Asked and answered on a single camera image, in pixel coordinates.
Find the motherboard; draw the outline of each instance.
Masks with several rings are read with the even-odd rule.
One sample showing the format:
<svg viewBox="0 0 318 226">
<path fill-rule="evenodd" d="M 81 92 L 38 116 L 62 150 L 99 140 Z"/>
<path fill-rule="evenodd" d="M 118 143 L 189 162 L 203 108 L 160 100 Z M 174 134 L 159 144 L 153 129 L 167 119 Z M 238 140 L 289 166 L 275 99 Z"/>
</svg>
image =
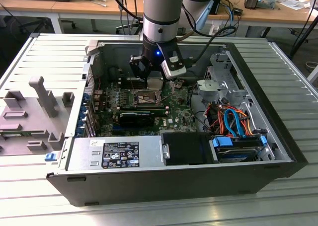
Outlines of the motherboard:
<svg viewBox="0 0 318 226">
<path fill-rule="evenodd" d="M 185 80 L 154 78 L 144 86 L 136 79 L 120 79 L 94 92 L 97 137 L 196 132 Z"/>
</svg>

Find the sticker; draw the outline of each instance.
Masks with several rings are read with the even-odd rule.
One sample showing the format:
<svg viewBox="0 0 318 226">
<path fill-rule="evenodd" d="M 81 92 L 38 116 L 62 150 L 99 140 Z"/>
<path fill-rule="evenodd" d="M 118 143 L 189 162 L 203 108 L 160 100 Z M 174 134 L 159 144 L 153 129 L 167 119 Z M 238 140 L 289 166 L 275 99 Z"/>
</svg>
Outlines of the sticker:
<svg viewBox="0 0 318 226">
<path fill-rule="evenodd" d="M 90 140 L 90 147 L 102 147 L 104 145 L 105 140 Z"/>
<path fill-rule="evenodd" d="M 104 143 L 104 140 L 102 141 L 103 168 L 139 167 L 139 142 Z"/>
</svg>

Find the blue cable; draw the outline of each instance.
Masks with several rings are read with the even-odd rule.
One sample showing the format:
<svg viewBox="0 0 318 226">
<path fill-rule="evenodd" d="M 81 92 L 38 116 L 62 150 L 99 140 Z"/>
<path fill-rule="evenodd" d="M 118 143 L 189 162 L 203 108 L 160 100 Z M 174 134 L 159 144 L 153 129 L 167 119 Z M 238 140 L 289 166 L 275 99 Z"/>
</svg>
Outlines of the blue cable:
<svg viewBox="0 0 318 226">
<path fill-rule="evenodd" d="M 229 10 L 230 17 L 231 17 L 230 25 L 232 26 L 232 24 L 233 24 L 233 20 L 234 20 L 234 18 L 233 18 L 233 14 L 232 14 L 231 9 L 230 9 L 230 7 L 229 7 L 229 6 L 226 6 L 226 5 L 224 5 L 224 6 L 225 6 L 225 7 Z"/>
<path fill-rule="evenodd" d="M 233 112 L 233 114 L 234 114 L 235 121 L 237 124 L 238 134 L 245 138 L 246 135 L 244 134 L 243 128 L 240 125 L 239 116 L 235 110 L 229 108 L 224 112 L 224 125 L 225 125 L 225 127 L 232 133 L 233 137 L 235 137 L 235 138 L 237 137 L 236 133 L 229 127 L 229 123 L 228 123 L 229 112 Z"/>
</svg>

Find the power supply label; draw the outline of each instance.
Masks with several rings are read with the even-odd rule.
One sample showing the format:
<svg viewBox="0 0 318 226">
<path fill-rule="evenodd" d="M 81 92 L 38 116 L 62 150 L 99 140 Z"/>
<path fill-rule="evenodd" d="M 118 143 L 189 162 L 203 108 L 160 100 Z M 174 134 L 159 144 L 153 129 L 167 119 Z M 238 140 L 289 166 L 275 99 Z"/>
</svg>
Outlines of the power supply label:
<svg viewBox="0 0 318 226">
<path fill-rule="evenodd" d="M 121 168 L 139 166 L 139 142 L 104 143 L 103 168 Z"/>
</svg>

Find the metal table surface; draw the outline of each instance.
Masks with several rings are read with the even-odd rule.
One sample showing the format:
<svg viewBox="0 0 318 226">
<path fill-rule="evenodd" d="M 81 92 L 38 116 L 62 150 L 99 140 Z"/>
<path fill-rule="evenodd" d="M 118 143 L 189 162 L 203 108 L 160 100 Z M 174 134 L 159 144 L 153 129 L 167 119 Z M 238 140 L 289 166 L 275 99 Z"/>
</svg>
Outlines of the metal table surface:
<svg viewBox="0 0 318 226">
<path fill-rule="evenodd" d="M 55 96 L 66 89 L 76 92 L 86 62 L 86 41 L 106 38 L 126 37 L 41 34 L 29 38 L 0 81 L 0 97 L 8 89 L 35 96 L 28 85 L 31 75 L 42 75 L 45 87 Z M 217 41 L 235 43 L 309 161 L 308 166 L 252 195 L 74 207 L 46 181 L 46 173 L 56 164 L 47 164 L 44 155 L 1 156 L 0 225 L 318 225 L 316 90 L 274 43 L 256 38 Z"/>
</svg>

